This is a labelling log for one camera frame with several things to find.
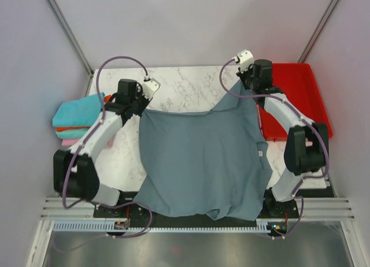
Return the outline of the grey-blue t shirt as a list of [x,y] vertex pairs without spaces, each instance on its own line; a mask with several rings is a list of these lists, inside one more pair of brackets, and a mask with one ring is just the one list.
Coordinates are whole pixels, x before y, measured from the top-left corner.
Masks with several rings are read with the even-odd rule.
[[255,220],[272,169],[249,96],[236,83],[207,112],[144,111],[139,154],[146,178],[135,200],[168,217]]

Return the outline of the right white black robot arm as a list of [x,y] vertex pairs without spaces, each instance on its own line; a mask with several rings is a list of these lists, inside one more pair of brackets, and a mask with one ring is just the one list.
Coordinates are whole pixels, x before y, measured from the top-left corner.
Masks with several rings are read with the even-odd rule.
[[284,150],[285,170],[271,188],[273,198],[265,202],[266,213],[280,216],[286,201],[292,200],[303,182],[317,179],[322,169],[327,177],[330,168],[328,127],[301,113],[279,87],[273,85],[273,65],[269,60],[255,60],[249,51],[234,58],[237,76],[250,90],[256,104],[269,113],[287,133]]

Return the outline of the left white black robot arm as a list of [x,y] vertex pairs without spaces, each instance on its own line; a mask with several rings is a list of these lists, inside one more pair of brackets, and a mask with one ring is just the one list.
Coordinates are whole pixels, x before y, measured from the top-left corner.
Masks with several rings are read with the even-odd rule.
[[72,197],[105,205],[115,217],[125,214],[126,201],[119,198],[119,190],[100,182],[95,163],[108,141],[126,122],[134,115],[142,115],[160,87],[154,79],[141,84],[121,79],[117,92],[104,104],[103,111],[87,133],[67,150],[55,152],[53,186],[61,194],[65,208],[69,207],[66,198]]

